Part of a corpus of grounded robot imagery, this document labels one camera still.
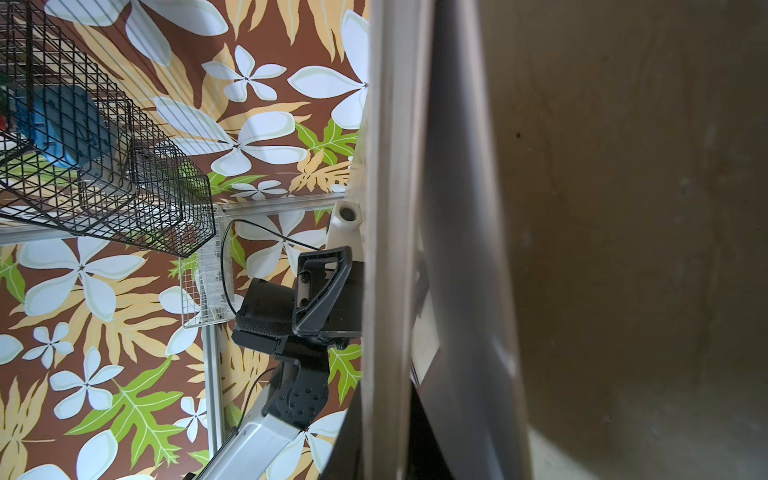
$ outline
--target black cable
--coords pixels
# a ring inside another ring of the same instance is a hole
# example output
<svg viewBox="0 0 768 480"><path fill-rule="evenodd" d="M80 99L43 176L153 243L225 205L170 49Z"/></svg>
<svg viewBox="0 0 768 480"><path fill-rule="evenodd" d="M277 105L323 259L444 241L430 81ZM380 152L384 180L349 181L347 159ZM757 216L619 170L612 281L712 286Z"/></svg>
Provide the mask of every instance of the black cable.
<svg viewBox="0 0 768 480"><path fill-rule="evenodd" d="M234 431L239 432L240 426L243 424L243 419L245 418L246 410L248 409L248 402L250 402L250 394L253 393L253 389L256 388L256 384L261 380L261 377L266 375L268 372L271 372L275 369L275 367L272 367L271 369L266 369L261 374L256 377L256 379L253 381L253 385L250 386L250 390L248 390L248 396L245 398L245 405L243 406L243 416L240 417L240 421L237 423L237 427L235 427Z"/></svg>
<svg viewBox="0 0 768 480"><path fill-rule="evenodd" d="M220 261L220 267L221 267L221 283L224 286L224 298L227 300L227 304L230 306L230 309L232 310L232 313L234 313L235 315L237 315L237 310L235 310L234 305L232 305L232 302L230 300L230 295L229 295L229 293L227 293L227 278L224 275L224 246L226 245L226 242L230 241L230 239L229 239L230 228L232 228L232 225L234 223L236 223L236 222L247 223L248 225L253 225L254 227L259 227L261 230L265 230L265 231L271 233L272 235L274 235L275 237L282 238L286 242L291 242L291 243L294 243L296 245L301 245L304 248L308 248L310 250L315 250L316 252L320 251L319 248L315 248L315 247L312 247L311 245L307 245L306 243L301 243L301 242L299 242L297 240L294 240L293 238L286 237L285 235L282 235L280 233L272 231L272 230L270 230L270 229L268 229L266 227L262 227L258 223L254 223L254 222L251 222L249 220L244 220L242 218L236 218L236 219L232 220L230 222L230 224L227 225L227 228L224 230L224 234L221 236L221 248L220 248L220 251L219 251L219 261Z"/></svg>

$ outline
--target green leaf print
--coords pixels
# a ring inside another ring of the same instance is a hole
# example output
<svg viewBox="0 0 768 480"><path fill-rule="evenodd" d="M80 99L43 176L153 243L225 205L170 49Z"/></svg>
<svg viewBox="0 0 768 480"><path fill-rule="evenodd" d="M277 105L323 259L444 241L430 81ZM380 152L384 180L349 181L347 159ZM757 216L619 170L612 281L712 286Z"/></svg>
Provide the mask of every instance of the green leaf print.
<svg viewBox="0 0 768 480"><path fill-rule="evenodd" d="M16 300L23 303L26 282L22 274L19 273L16 263L11 260L11 257L6 258L5 262L0 263L0 279L5 279L5 288L8 289Z"/></svg>
<svg viewBox="0 0 768 480"><path fill-rule="evenodd" d="M189 258L179 258L179 260L171 260L170 262L174 265L174 268L168 270L168 276L170 278L178 278L179 275L187 272L188 270L191 270L192 274L194 275L195 270L197 270L196 253L191 255Z"/></svg>
<svg viewBox="0 0 768 480"><path fill-rule="evenodd" d="M323 129L323 141L319 141L315 132L302 124L296 124L296 131L299 132L299 140L312 152L325 151L323 162L328 165L339 163L336 154L349 157L355 153L354 145L357 144L357 132L342 135L343 129L332 118L328 120L328 126Z"/></svg>
<svg viewBox="0 0 768 480"><path fill-rule="evenodd" d="M362 372L352 366L351 360L362 356L362 347L360 345L350 345L344 350L328 349L328 362L331 368L331 374L328 377L328 383L336 378L339 373L339 403L344 403L344 398L350 389L357 387L357 382L362 377Z"/></svg>
<svg viewBox="0 0 768 480"><path fill-rule="evenodd" d="M227 421L229 427L236 427L240 423L240 419L243 418L243 410L231 403L224 407L224 419Z"/></svg>
<svg viewBox="0 0 768 480"><path fill-rule="evenodd" d="M245 249L237 239L237 235L233 230L230 230L230 253L232 254L232 258L237 262L237 264L245 268Z"/></svg>
<svg viewBox="0 0 768 480"><path fill-rule="evenodd" d="M205 465L208 465L208 462L210 462L210 452L207 450L202 450L200 452L190 452L188 455L203 464L203 466L200 467L200 470L194 472L195 475L199 475L200 472L203 471L203 468L205 468Z"/></svg>
<svg viewBox="0 0 768 480"><path fill-rule="evenodd" d="M154 450L154 463L159 465L163 460L170 465L178 463L179 455L175 452L180 447L172 445L168 440L172 435L184 431L183 427L174 425L158 425L152 415L168 406L173 405L181 392L154 392L146 396L140 393L152 387L163 376L170 365L170 357L156 369L147 370L136 377L125 387L118 386L119 393L112 397L112 407L108 410L93 410L87 414L80 425L74 427L65 435L82 435L95 432L112 419L110 430L118 442L121 442L135 426L134 440L131 442L131 468L136 465L141 454L147 447Z"/></svg>
<svg viewBox="0 0 768 480"><path fill-rule="evenodd" d="M320 223L320 221L323 219L323 215L325 214L331 214L333 212L332 208L324 208L322 210L315 210L315 225Z"/></svg>
<svg viewBox="0 0 768 480"><path fill-rule="evenodd" d="M225 177L222 174L216 172L210 172L208 174L208 181L210 182L210 194L222 194L223 192L233 191L233 184L250 184L260 178L264 178L266 175L243 175L242 177Z"/></svg>

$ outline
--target beige wall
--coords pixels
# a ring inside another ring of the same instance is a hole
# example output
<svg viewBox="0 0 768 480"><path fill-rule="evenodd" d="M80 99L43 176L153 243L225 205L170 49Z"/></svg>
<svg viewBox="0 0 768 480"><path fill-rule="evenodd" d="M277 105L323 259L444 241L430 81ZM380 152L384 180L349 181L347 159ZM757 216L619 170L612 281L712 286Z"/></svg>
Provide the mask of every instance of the beige wall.
<svg viewBox="0 0 768 480"><path fill-rule="evenodd" d="M481 3L531 424L768 478L768 2Z"/></svg>

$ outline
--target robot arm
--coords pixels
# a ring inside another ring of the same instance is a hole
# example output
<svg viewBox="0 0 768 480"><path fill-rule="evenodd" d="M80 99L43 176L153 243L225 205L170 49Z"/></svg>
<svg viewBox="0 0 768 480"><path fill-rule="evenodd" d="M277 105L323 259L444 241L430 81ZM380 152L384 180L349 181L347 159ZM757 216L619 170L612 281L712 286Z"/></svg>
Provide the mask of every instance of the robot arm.
<svg viewBox="0 0 768 480"><path fill-rule="evenodd" d="M293 288L254 279L232 340L282 361L206 468L185 480L259 478L328 401L328 348L360 336L362 262L352 250L301 253Z"/></svg>
<svg viewBox="0 0 768 480"><path fill-rule="evenodd" d="M272 461L301 432L300 429L267 413L263 408L270 396L265 388L234 432L195 480L231 480L259 478Z"/></svg>

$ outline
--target tan leaf print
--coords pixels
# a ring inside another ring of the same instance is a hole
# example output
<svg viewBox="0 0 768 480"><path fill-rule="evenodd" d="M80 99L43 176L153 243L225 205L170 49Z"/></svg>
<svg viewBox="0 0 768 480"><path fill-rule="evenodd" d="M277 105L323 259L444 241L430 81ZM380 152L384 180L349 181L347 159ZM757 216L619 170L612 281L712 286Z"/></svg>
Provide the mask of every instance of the tan leaf print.
<svg viewBox="0 0 768 480"><path fill-rule="evenodd" d="M251 3L253 0L227 0L226 2L227 17L230 19L232 29L235 32L235 40L237 40L240 25L243 24Z"/></svg>
<svg viewBox="0 0 768 480"><path fill-rule="evenodd" d="M229 405L234 402L242 392L247 392L253 384L253 381L266 370L266 367L270 363L270 356L251 349L240 348L232 341L232 329L228 325L224 327L223 333L225 334L227 341L226 348L222 352L222 404ZM261 391L261 388L262 386L259 384L253 390L250 404L247 406L242 405L241 410L245 412L250 408L256 401L256 397Z"/></svg>
<svg viewBox="0 0 768 480"><path fill-rule="evenodd" d="M187 383L202 383L205 382L205 365L203 363L191 363L187 365L187 368L190 370L194 370L195 372L200 372L197 375L193 376L189 380L187 380Z"/></svg>
<svg viewBox="0 0 768 480"><path fill-rule="evenodd" d="M11 256L16 245L3 245L0 247L0 262L5 262L5 259Z"/></svg>
<svg viewBox="0 0 768 480"><path fill-rule="evenodd" d="M317 480L318 478L320 478L320 470L318 470L313 463L312 466L310 466L310 469L307 471L304 480Z"/></svg>
<svg viewBox="0 0 768 480"><path fill-rule="evenodd" d="M219 53L212 59L236 70L235 62L230 53L230 47L226 43ZM206 73L203 78L203 98L200 101L200 111L218 120L227 109L230 99L224 94L224 87L232 83L231 80L221 80Z"/></svg>
<svg viewBox="0 0 768 480"><path fill-rule="evenodd" d="M349 166L352 162L343 161L317 170L324 157L325 151L321 150L314 157L307 155L304 160L300 161L296 165L300 175L293 178L288 191L294 192L306 187L311 192L317 186L325 192L330 192L333 184L346 185L349 180Z"/></svg>
<svg viewBox="0 0 768 480"><path fill-rule="evenodd" d="M132 253L131 255L144 258L148 253L149 253L148 250L142 250L141 252L135 252L135 253ZM101 276L96 276L96 277L108 283L112 287L112 290L114 290L114 294L118 296L118 308L120 308L119 306L121 305L121 302L123 302L120 297L122 293L126 293L127 291L133 290L134 288L138 288L140 286L149 285L150 283L160 278L159 276L145 276L145 277L136 277L136 278L126 278L123 280L111 280L111 279L105 279L104 277L101 277ZM9 327L9 329L14 330L14 329L22 328L24 326L37 325L41 322L44 322L45 320L52 319L56 316L61 315L64 311L69 310L75 305L78 305L83 300L85 300L83 287L80 285L75 285L74 287L72 287L72 291L69 293L69 296L67 296L67 299L56 310L50 313L46 313L45 315L25 316L24 318L19 320L14 326ZM81 308L84 309L85 312L90 313L85 303L81 304ZM21 304L21 305L17 305L13 310L11 310L10 314L12 315L14 313L20 313L23 311L24 311L24 304ZM70 319L69 335L67 335L64 338L64 341L71 342L72 345L74 345L74 342L80 337L80 331L82 331L82 325L80 325L80 328L77 329L77 333L74 333L72 327L73 327L73 321L72 319Z"/></svg>
<svg viewBox="0 0 768 480"><path fill-rule="evenodd" d="M280 285L293 287L293 281L295 279L296 279L296 274L293 272L293 270L288 269L288 270L286 270L286 274L283 277L283 281L280 282Z"/></svg>
<svg viewBox="0 0 768 480"><path fill-rule="evenodd" d="M299 0L277 0L277 8L283 23L286 24L286 33L290 38L290 44L296 40L296 32L299 31Z"/></svg>
<svg viewBox="0 0 768 480"><path fill-rule="evenodd" d="M344 45L341 39L341 20L344 12L354 10L354 0L307 0L315 18L315 30L320 42L331 56L331 61L339 57L344 60Z"/></svg>
<svg viewBox="0 0 768 480"><path fill-rule="evenodd" d="M261 19L264 18L265 10L266 0L256 0L256 6L253 8L253 17L250 18L250 29L248 31L251 31L259 26Z"/></svg>
<svg viewBox="0 0 768 480"><path fill-rule="evenodd" d="M156 293L143 293L141 295L143 296L141 300L135 300L127 308L115 312L114 318L110 322L105 322L97 316L91 315L91 320L85 333L83 355L91 347L99 348L103 329L104 341L109 349L109 360L115 365L120 363L121 345L125 344L130 344L126 354L134 362L137 362L134 344L152 356L165 358L165 344L143 332L160 326L173 325L179 323L179 320L170 317L160 317L138 323L129 323L128 320L141 318L163 309L163 306L160 305L160 298Z"/></svg>
<svg viewBox="0 0 768 480"><path fill-rule="evenodd" d="M8 402L0 396L0 480L16 480L27 468L27 448L24 441L40 419L43 401L48 393L48 376L32 383L24 400L18 391L18 378L13 379Z"/></svg>

